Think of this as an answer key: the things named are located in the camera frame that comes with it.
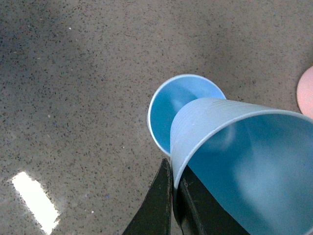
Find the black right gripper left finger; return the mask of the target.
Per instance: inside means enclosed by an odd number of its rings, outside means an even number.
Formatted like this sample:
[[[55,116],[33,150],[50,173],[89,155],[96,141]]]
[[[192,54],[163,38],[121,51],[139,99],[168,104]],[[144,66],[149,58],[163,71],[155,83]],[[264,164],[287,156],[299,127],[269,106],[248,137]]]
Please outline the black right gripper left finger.
[[[173,175],[164,158],[139,210],[124,235],[169,235],[172,218]]]

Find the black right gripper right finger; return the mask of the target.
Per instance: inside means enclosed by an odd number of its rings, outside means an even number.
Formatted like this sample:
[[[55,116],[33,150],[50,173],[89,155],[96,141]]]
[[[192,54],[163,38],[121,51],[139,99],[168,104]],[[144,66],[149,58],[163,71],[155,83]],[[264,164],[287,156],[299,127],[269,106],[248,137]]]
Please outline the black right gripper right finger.
[[[183,235],[248,234],[188,166],[179,182],[176,208],[176,220]]]

